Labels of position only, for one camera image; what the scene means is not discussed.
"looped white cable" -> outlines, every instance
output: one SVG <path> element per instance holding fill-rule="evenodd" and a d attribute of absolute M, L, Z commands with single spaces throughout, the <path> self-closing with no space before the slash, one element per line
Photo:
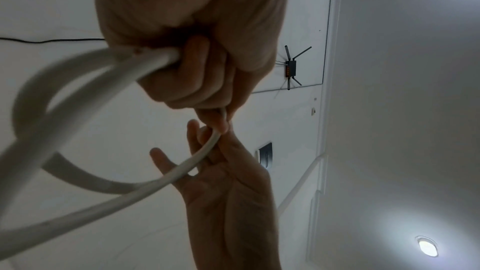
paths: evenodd
<path fill-rule="evenodd" d="M 183 177 L 205 158 L 220 138 L 208 142 L 160 179 L 142 183 L 107 180 L 87 173 L 56 153 L 104 104 L 139 78 L 180 59 L 176 48 L 148 50 L 133 56 L 133 48 L 101 49 L 56 63 L 29 80 L 13 107 L 18 139 L 0 155 L 0 217 L 16 193 L 39 167 L 78 187 L 123 194 L 80 211 L 27 227 L 0 230 L 0 261 L 71 230 L 122 210 Z M 68 82 L 88 72 L 122 61 L 85 84 L 46 115 L 51 98 Z M 225 117 L 225 109 L 220 109 Z"/>

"clenched fist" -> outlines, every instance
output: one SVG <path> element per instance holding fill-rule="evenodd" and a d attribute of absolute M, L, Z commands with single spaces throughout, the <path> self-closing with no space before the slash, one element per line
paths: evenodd
<path fill-rule="evenodd" d="M 110 46 L 181 47 L 181 62 L 141 79 L 156 101 L 194 108 L 224 133 L 274 66 L 287 0 L 95 0 Z"/>

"white cord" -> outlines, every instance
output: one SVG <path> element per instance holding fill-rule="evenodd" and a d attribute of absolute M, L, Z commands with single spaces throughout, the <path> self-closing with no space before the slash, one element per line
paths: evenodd
<path fill-rule="evenodd" d="M 49 101 L 65 85 L 66 80 L 72 80 L 72 78 L 87 72 L 116 63 L 118 58 L 124 60 L 84 85 L 43 117 L 45 109 L 41 109 L 45 105 L 36 103 L 38 100 L 35 100 L 34 97 L 26 98 L 22 93 L 27 92 L 27 97 L 35 96 L 35 94 L 31 94 L 34 91 L 23 89 L 20 92 L 13 111 L 15 133 L 18 139 L 0 155 L 0 216 L 35 170 L 45 164 L 105 103 L 131 82 L 164 68 L 180 58 L 180 52 L 175 48 L 149 50 L 141 55 L 131 57 L 133 54 L 132 48 L 101 49 L 88 52 L 56 63 L 27 82 L 24 88 L 35 87 L 37 96 L 40 99 L 50 96 L 47 99 Z M 33 120 L 26 119 L 22 122 L 22 119 L 29 116 L 29 107 L 34 108 L 32 113 L 37 113 L 36 117 Z M 226 116 L 225 109 L 221 109 L 221 113 L 224 117 Z M 126 188 L 117 189 L 117 193 L 126 193 L 122 196 L 27 227 L 0 230 L 0 261 L 122 210 L 159 191 L 192 170 L 208 155 L 219 138 L 220 134 L 214 131 L 208 142 L 197 153 L 160 179 L 134 184 L 101 179 L 114 185 L 114 188 L 120 184 L 127 185 Z M 93 179 L 90 182 L 100 179 L 100 177 L 91 176 Z M 79 186 L 85 186 L 94 191 L 100 189 L 101 192 L 110 192 L 101 185 L 95 186 L 85 181 Z"/>

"skin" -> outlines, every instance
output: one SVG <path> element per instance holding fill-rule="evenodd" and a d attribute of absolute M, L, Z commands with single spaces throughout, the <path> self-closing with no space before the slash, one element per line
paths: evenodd
<path fill-rule="evenodd" d="M 287 0 L 95 0 L 110 46 L 180 47 L 177 66 L 139 84 L 173 109 L 194 108 L 224 133 L 228 120 L 273 68 Z"/>
<path fill-rule="evenodd" d="M 207 142 L 212 129 L 187 125 L 190 152 Z M 166 174 L 176 165 L 158 148 L 150 156 Z M 279 270 L 276 207 L 270 175 L 233 132 L 224 134 L 198 174 L 174 186 L 186 205 L 188 234 L 198 270 Z"/>

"ceiling light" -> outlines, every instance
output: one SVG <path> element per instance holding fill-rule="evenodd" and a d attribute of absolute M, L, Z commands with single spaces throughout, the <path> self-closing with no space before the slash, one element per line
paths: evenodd
<path fill-rule="evenodd" d="M 436 258 L 437 256 L 439 256 L 439 252 L 437 251 L 437 245 L 430 238 L 425 236 L 417 236 L 416 241 L 420 246 L 420 250 L 429 257 Z"/>

